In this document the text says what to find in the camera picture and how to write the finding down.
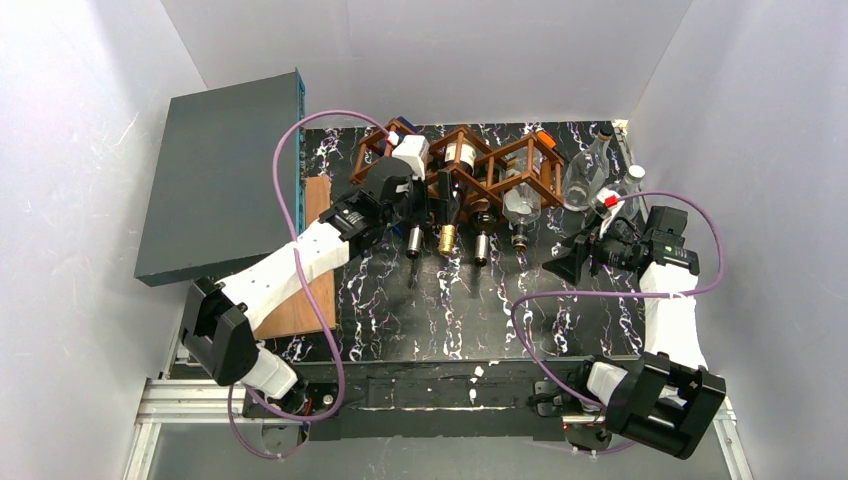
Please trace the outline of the dark bottle gold cap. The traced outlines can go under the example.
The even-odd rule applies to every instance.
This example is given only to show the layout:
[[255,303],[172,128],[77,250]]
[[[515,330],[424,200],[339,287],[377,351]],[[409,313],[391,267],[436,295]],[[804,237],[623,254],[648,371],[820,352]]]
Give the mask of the dark bottle gold cap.
[[459,214],[467,195],[465,178],[459,175],[459,172],[472,175],[476,156],[475,147],[465,140],[463,134],[445,148],[445,157],[438,173],[440,200],[437,211],[440,224],[438,251],[442,255],[449,255],[453,251]]

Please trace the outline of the clear bottle white neck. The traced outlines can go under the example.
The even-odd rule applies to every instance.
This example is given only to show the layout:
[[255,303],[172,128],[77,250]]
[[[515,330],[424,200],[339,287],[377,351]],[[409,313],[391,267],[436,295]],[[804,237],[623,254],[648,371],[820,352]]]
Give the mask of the clear bottle white neck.
[[[630,165],[627,169],[625,176],[622,179],[610,184],[608,186],[608,189],[611,192],[616,193],[619,197],[634,194],[639,190],[640,184],[644,179],[645,174],[646,170],[642,166],[636,164]],[[638,198],[620,202],[619,205],[621,206],[621,209],[618,213],[618,216],[620,218],[626,218],[627,220],[633,221],[640,213]]]

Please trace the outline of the clear bottle black cap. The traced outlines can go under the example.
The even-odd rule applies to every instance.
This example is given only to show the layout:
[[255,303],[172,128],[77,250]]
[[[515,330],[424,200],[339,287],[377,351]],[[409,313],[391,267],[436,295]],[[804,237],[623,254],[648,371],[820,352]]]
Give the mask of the clear bottle black cap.
[[570,160],[563,176],[565,209],[587,210],[590,200],[604,186],[610,174],[607,149],[613,135],[610,125],[601,125],[594,141]]

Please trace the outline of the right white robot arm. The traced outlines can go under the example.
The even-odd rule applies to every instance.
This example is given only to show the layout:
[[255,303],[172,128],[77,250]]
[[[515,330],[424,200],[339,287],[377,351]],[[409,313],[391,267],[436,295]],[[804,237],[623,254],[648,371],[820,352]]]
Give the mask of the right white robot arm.
[[685,248],[688,215],[669,206],[651,208],[638,233],[620,233],[595,218],[570,239],[569,248],[544,270],[577,285],[585,266],[636,273],[644,294],[645,347],[626,367],[610,359],[587,360],[567,385],[594,401],[604,429],[678,459],[689,458],[726,397],[725,380],[711,373],[696,326],[698,255]]

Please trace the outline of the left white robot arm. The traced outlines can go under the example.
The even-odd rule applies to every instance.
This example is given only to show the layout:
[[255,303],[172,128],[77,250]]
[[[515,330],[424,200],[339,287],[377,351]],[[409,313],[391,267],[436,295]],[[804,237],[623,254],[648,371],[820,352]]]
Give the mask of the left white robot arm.
[[380,158],[362,185],[295,240],[239,273],[190,285],[180,341],[217,385],[243,383],[274,399],[292,390],[295,371],[259,346],[255,331],[304,285],[364,254],[390,228],[424,222],[425,167],[425,161],[399,154]]

